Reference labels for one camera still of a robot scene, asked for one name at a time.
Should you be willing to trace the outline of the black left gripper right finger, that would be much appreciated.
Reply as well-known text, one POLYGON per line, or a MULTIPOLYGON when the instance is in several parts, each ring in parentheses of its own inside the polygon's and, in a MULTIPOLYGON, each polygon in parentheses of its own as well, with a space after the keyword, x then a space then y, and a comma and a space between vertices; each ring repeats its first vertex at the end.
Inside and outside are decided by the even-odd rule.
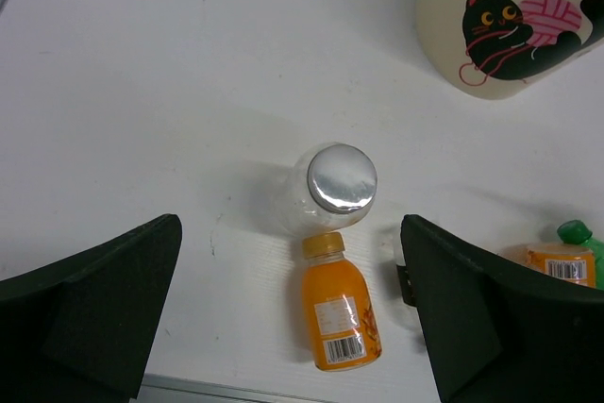
POLYGON ((600 402, 603 293, 406 215, 399 272, 443 402, 600 402))

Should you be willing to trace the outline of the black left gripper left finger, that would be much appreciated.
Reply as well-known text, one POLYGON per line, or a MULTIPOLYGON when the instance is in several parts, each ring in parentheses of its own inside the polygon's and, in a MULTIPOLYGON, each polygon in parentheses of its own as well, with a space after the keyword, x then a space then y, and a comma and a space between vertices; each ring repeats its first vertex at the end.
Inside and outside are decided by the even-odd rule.
POLYGON ((2 401, 137 398, 181 242, 180 219, 164 214, 2 280, 2 401))

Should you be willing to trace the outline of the orange juice bottle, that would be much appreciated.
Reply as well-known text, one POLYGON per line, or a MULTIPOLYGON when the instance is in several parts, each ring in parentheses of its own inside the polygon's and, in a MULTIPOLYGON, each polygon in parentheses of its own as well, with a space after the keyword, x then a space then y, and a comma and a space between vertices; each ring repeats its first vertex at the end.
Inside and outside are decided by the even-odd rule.
POLYGON ((301 296, 315 366, 325 372, 358 368, 382 354, 377 320, 360 269, 345 256, 337 232, 302 241, 307 269, 301 296))
POLYGON ((519 244, 499 255, 550 277, 596 287, 596 259, 587 247, 564 243, 519 244))

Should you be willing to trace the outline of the green cap bottle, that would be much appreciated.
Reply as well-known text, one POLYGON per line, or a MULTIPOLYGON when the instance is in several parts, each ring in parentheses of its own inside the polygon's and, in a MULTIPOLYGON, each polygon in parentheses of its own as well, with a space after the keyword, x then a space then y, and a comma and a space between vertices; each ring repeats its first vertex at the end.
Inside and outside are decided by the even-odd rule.
POLYGON ((603 289, 603 242, 582 221, 570 220, 557 228, 557 234, 563 243, 579 245, 590 249, 595 257, 596 287, 603 289))

